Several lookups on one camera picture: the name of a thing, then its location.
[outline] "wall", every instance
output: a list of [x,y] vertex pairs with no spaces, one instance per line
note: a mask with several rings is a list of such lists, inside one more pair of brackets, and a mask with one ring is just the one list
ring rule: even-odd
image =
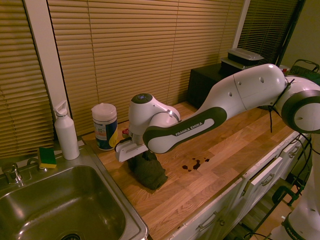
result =
[[281,62],[282,65],[291,67],[297,59],[306,59],[320,64],[319,13],[319,0],[306,0],[292,38],[285,51]]

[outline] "franka emika logo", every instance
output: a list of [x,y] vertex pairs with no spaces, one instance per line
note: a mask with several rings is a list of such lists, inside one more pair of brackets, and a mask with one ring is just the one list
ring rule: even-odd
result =
[[179,135],[181,135],[181,134],[184,134],[184,133],[186,133],[186,132],[189,132],[189,131],[192,130],[192,129],[196,129],[197,127],[199,127],[199,126],[201,126],[201,125],[203,125],[203,123],[202,123],[202,122],[199,122],[199,123],[197,123],[197,124],[195,124],[195,125],[192,125],[192,126],[190,126],[190,127],[187,127],[187,128],[185,128],[185,129],[183,129],[182,131],[178,131],[175,135],[176,135],[176,136],[179,136]]

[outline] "wipes lid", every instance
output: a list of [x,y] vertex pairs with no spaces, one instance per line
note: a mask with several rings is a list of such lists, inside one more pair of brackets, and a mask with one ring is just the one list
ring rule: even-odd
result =
[[246,60],[251,60],[251,61],[264,59],[264,57],[262,57],[260,54],[254,53],[252,51],[244,50],[242,48],[231,48],[228,50],[228,53]]
[[117,117],[116,107],[109,103],[100,103],[92,109],[92,117],[97,121],[111,121]]

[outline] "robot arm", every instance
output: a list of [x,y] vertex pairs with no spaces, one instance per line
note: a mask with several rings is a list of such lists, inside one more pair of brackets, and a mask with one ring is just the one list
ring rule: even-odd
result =
[[116,156],[123,162],[147,149],[166,153],[239,113],[272,106],[276,101],[275,108],[289,127],[300,133],[320,133],[320,121],[315,116],[320,110],[320,87],[307,79],[295,78],[288,86],[282,71],[273,64],[237,72],[215,84],[199,110],[184,120],[180,120],[175,108],[150,94],[138,94],[129,107],[131,140],[116,147]]
[[164,126],[162,122],[170,116],[165,113],[153,116],[143,134],[143,142],[155,153],[166,153],[239,113],[272,105],[285,87],[285,76],[272,64],[238,72],[214,85],[199,110],[183,121]]

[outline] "tan blinds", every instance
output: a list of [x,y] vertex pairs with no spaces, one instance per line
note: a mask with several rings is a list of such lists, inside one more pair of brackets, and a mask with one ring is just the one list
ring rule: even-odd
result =
[[298,1],[251,0],[238,48],[263,56],[261,64],[275,64]]
[[53,146],[49,98],[22,0],[0,1],[0,158]]
[[243,0],[48,0],[78,135],[93,130],[91,108],[131,98],[186,100],[192,68],[218,63],[232,42]]
[[242,5],[242,0],[179,1],[167,104],[186,100],[191,69],[226,57]]

